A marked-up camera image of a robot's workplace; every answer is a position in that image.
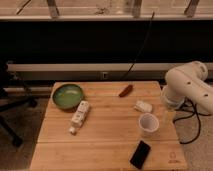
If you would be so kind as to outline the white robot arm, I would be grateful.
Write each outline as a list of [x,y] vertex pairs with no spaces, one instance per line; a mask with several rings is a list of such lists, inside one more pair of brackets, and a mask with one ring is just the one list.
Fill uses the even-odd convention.
[[207,66],[200,61],[189,62],[167,71],[161,101],[168,109],[178,109],[186,98],[213,114],[213,87],[205,83]]

